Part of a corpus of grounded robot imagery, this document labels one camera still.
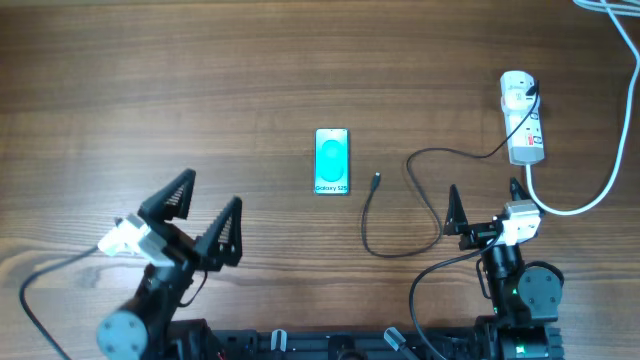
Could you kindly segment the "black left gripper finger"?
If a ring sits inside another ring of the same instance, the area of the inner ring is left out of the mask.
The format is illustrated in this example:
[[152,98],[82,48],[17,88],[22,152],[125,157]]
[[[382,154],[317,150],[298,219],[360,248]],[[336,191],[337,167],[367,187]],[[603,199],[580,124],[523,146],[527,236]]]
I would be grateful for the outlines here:
[[171,221],[174,218],[186,220],[190,210],[196,171],[185,169],[169,184],[144,200],[138,215],[156,222]]
[[196,238],[200,266],[237,266],[242,257],[242,200],[233,197],[206,231]]

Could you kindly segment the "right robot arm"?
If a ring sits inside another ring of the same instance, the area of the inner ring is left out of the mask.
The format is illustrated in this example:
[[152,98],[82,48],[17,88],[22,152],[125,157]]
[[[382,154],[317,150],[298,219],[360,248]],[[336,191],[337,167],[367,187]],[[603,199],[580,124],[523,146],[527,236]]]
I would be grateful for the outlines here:
[[525,262],[520,245],[538,236],[542,212],[516,179],[512,200],[492,220],[468,221],[456,186],[449,190],[446,235],[460,237],[461,250],[477,250],[476,272],[494,314],[480,316],[468,345],[471,359],[560,359],[557,329],[564,275],[544,261]]

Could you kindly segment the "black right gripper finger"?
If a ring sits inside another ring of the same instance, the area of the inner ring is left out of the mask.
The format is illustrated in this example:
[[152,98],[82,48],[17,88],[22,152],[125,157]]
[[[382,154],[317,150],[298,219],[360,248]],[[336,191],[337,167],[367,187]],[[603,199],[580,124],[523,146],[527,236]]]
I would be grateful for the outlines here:
[[510,194],[513,201],[524,201],[531,199],[529,193],[524,189],[524,187],[515,177],[512,177],[510,179]]
[[455,184],[449,188],[449,205],[446,222],[443,227],[444,235],[461,235],[468,231],[469,224],[464,211],[459,191]]

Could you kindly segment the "blue Galaxy S25 smartphone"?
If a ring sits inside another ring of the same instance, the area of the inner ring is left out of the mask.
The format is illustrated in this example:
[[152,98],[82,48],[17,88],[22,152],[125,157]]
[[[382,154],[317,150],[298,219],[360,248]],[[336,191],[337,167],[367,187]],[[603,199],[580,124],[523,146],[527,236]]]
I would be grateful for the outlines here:
[[349,130],[319,128],[315,132],[314,193],[347,195],[350,191]]

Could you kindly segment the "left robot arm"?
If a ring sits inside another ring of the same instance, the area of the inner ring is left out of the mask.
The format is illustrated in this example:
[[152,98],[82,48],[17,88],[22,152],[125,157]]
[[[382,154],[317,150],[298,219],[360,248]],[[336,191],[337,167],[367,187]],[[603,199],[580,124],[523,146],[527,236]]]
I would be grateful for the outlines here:
[[167,347],[172,317],[196,272],[237,266],[242,257],[242,200],[233,197],[203,234],[191,238],[173,220],[188,217],[196,172],[185,169],[144,200],[138,211],[115,221],[98,242],[108,256],[139,255],[148,261],[134,296],[97,329],[100,350],[111,359],[142,359]]

